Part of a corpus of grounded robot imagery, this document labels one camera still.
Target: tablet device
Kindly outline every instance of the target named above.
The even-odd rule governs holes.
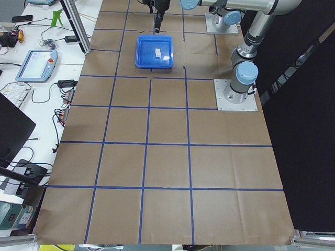
[[[30,50],[15,78],[18,82],[46,82],[56,65],[56,50]]]

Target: green figure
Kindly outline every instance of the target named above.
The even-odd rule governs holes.
[[[63,26],[62,24],[62,20],[61,20],[61,13],[62,13],[62,10],[56,10],[56,11],[53,11],[53,17],[52,17],[52,21],[51,21],[51,27],[55,27],[56,24],[57,24],[57,20],[59,21],[59,23],[61,24],[61,26]]]

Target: blue container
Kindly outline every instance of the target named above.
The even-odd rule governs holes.
[[[172,37],[139,35],[135,65],[139,68],[171,68],[173,66]]]

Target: keyboard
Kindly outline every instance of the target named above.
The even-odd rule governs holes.
[[[10,100],[17,108],[21,108],[31,92],[31,87],[23,82],[9,84],[1,93]]]

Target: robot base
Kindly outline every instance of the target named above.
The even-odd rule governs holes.
[[[255,96],[248,95],[247,99],[241,104],[233,104],[225,99],[224,90],[227,85],[230,85],[230,79],[215,79],[215,96],[218,111],[258,111]]]
[[[226,35],[238,35],[239,30],[237,29],[236,25],[231,26],[222,26],[221,28],[217,28],[213,25],[213,19],[215,15],[213,14],[205,14],[206,19],[206,27],[208,34],[226,34]]]

